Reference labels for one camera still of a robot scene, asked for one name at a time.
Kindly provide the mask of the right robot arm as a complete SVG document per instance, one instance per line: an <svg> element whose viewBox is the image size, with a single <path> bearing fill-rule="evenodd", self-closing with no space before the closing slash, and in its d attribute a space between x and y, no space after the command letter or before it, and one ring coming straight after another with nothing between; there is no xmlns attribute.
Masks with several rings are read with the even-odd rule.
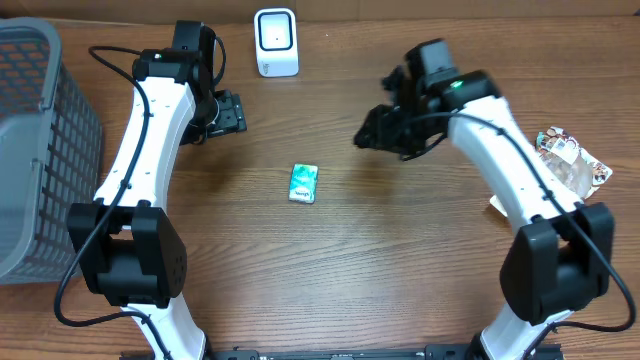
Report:
<svg viewBox="0 0 640 360"><path fill-rule="evenodd" d="M484 71L461 73L445 41L423 42L383 82L354 142L412 160L449 140L501 202L514 242L500 271L497 318L467 345L429 345L429 359L558 359L544 337L609 287L614 219L562 184L519 129Z"/></svg>

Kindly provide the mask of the green tissue pack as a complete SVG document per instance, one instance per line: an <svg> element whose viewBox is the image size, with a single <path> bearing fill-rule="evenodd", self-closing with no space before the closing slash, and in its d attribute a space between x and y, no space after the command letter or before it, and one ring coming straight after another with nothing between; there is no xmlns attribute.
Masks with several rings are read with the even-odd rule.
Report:
<svg viewBox="0 0 640 360"><path fill-rule="evenodd" d="M290 201L306 204L315 202L318 170L316 165L295 164L293 166L288 194Z"/></svg>

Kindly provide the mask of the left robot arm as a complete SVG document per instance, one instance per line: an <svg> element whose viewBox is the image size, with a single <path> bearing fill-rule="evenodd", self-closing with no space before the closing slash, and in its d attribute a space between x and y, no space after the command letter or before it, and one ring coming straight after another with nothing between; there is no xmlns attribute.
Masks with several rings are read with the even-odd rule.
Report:
<svg viewBox="0 0 640 360"><path fill-rule="evenodd" d="M123 75L134 98L114 163L93 200L72 204L67 216L76 252L70 268L118 310L89 320L65 317L66 274L55 316L71 327L130 317L151 347L150 359L214 356L183 295L187 253L167 216L167 199L181 146L247 129L239 96L217 87L224 69L214 65L215 52L223 47L204 23L179 21L170 47L136 52Z"/></svg>

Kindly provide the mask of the beige clear pouch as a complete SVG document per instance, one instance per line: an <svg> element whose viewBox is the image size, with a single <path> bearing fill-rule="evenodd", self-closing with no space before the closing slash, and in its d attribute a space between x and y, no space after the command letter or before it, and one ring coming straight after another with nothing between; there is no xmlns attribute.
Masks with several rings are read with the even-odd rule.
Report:
<svg viewBox="0 0 640 360"><path fill-rule="evenodd" d="M612 175L566 130L550 127L530 143L513 122L497 132L482 126L480 152L471 155L494 195L490 203L515 227L539 216L575 211Z"/></svg>

